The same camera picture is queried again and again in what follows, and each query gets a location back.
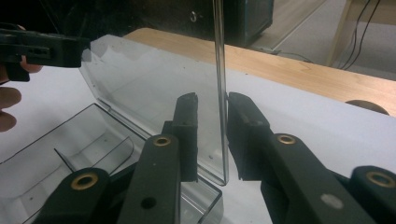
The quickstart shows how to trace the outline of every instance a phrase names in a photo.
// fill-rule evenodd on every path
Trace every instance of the clear plastic tray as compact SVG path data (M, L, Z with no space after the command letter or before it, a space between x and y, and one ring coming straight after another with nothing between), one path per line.
M177 98L195 92L199 173L227 184L222 0L41 3L59 33L91 40L82 75L98 104L140 134L160 133Z
M144 138L91 105L0 164L0 223L31 223L72 172L97 167L109 174L138 161ZM221 191L202 178L181 185L182 223L219 223Z

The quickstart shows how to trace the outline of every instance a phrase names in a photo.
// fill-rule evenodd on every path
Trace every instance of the brass grommet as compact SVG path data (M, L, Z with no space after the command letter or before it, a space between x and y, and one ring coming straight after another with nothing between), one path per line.
M168 137L160 136L154 141L154 146L164 147L171 144L171 139Z
M280 143L286 144L286 145L292 145L292 144L296 143L296 140L293 137L291 137L290 135L285 135L285 134L278 136L277 141L279 141Z
M395 180L388 176L385 175L384 173L372 171L366 174L367 179L369 179L371 182L377 184L378 186L384 187L384 188L395 188L396 187L396 182Z
M95 185L99 180L99 177L96 173L89 172L82 175L77 176L71 184L72 189L75 190L84 190Z

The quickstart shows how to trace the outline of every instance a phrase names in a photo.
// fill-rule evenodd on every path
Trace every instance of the black clamp jaw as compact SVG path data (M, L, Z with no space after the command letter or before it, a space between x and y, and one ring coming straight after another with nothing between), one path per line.
M180 182L198 180L198 98L177 99L172 121L145 142L140 159L109 176L85 168L52 192L34 224L127 224L180 222Z
M396 223L396 174L362 166L350 179L328 169L296 136L273 134L247 96L229 94L227 135L239 178L262 182L274 224Z
M89 48L87 38L45 35L0 22L0 63L6 65L11 81L30 80L29 73L20 65L22 55L30 64L81 67L82 51Z

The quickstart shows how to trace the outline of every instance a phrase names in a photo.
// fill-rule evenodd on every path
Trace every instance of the wire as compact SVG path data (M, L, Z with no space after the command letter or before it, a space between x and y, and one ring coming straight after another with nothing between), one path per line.
M370 21L371 21L371 19L373 18L374 14L375 14L375 11L376 11L376 9L378 8L378 5L379 5L380 2L381 2L381 0L378 0L378 2L376 2L375 8L374 8L374 10L373 10L373 13L372 13L371 16L370 16L370 19L367 21L366 27L364 28L363 34L361 35L361 43L360 43L360 45L359 45L358 54L356 55L356 57L355 57L355 59L353 60L353 62L352 62L348 67L345 68L345 70L347 70L348 68L350 68L350 66L352 66L353 63L356 62L356 60L358 60L359 55L361 55L361 46L362 46L362 44L363 44L364 36L366 35L367 27L369 26Z
M361 22L361 16L363 15L364 11L366 10L367 6L370 4L371 0L368 0L366 4L364 5L363 10L361 11L361 14L359 15L358 19L356 20L356 25L355 25L355 30L353 31L353 49L349 55L349 58L346 60L343 66L338 67L339 69L344 69L345 66L349 63L349 61L352 59L353 54L355 53L355 48L356 48L356 42L357 42L357 36L358 36L358 25Z
M305 59L305 62L314 63L314 62L312 62L311 60L309 60L308 58L306 58L305 56L303 56L303 55L301 55L301 54L298 54L298 53L283 52L283 51L280 50L280 49L265 49L265 48L260 48L260 51L261 51L261 52L264 52L264 53L267 53L267 54L272 54L272 55L278 55L278 54L296 55L296 56L299 56L299 57Z

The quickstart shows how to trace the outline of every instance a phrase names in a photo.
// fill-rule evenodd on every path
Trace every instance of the finger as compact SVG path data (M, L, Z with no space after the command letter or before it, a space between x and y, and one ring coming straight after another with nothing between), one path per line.
M22 56L21 66L28 73L37 73L41 70L43 66L37 64L29 64L26 62L26 57Z
M0 64L0 83L3 83L5 81L8 81L6 67Z
M0 133L10 130L17 124L17 120L10 114L0 111Z
M21 93L14 88L0 88L0 109L8 108L21 101Z

